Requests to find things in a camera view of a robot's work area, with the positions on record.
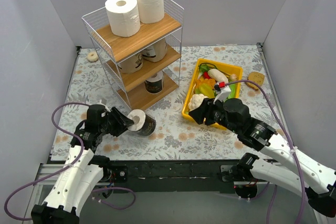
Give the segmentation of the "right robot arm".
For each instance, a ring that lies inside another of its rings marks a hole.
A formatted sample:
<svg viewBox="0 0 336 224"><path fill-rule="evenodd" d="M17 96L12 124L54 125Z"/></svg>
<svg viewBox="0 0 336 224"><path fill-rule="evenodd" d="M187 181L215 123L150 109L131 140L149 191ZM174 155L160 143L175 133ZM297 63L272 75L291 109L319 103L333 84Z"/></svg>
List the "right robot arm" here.
<svg viewBox="0 0 336 224"><path fill-rule="evenodd" d="M291 149L274 128L251 117L248 106L240 99L225 102L200 99L189 116L197 124L217 123L237 134L244 145L279 162L269 164L257 155L245 154L237 165L238 179L269 181L299 196L317 212L335 217L335 170L328 168L298 149Z"/></svg>

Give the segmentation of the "brown printed paper roll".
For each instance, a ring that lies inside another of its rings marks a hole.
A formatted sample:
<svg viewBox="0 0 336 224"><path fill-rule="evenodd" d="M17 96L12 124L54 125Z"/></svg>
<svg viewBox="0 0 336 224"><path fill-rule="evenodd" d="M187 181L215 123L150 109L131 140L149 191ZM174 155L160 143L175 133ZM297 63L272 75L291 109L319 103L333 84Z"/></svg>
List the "brown printed paper roll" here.
<svg viewBox="0 0 336 224"><path fill-rule="evenodd" d="M142 57L150 62L158 62L162 60L167 53L167 43L165 38L155 42L154 44L143 49Z"/></svg>

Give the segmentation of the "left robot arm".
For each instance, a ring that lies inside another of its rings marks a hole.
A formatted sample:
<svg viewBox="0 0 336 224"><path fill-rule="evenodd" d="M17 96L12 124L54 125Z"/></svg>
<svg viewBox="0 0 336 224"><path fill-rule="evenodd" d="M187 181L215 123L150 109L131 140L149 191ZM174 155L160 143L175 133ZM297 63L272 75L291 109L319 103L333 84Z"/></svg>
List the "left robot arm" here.
<svg viewBox="0 0 336 224"><path fill-rule="evenodd" d="M42 204L32 208L32 222L79 223L81 210L95 185L112 175L107 166L109 159L96 156L96 147L103 136L119 136L133 123L115 107L90 105L86 119L76 126L66 162L52 190Z"/></svg>

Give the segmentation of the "white paper towel roll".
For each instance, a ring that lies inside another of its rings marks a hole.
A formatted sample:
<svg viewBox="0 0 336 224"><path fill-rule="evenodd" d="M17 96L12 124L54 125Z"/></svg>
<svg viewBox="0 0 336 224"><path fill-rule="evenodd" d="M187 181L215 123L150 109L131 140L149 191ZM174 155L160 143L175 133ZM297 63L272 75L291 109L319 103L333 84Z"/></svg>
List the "white paper towel roll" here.
<svg viewBox="0 0 336 224"><path fill-rule="evenodd" d="M164 0L137 0L140 22L152 24L164 18Z"/></svg>
<svg viewBox="0 0 336 224"><path fill-rule="evenodd" d="M107 0L105 8L111 31L116 36L131 37L140 30L137 0Z"/></svg>

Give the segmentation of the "black roll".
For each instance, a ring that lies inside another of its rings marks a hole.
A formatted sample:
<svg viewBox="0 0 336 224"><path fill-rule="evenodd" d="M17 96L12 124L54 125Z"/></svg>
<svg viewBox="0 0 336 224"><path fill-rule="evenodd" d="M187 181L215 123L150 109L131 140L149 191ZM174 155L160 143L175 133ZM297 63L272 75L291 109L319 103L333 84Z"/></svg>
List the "black roll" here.
<svg viewBox="0 0 336 224"><path fill-rule="evenodd" d="M143 110L132 110L127 117L134 123L128 127L129 131L135 132L140 136L150 136L154 132L156 120Z"/></svg>
<svg viewBox="0 0 336 224"><path fill-rule="evenodd" d="M163 90L163 71L157 72L144 82L145 89L151 94L160 93Z"/></svg>

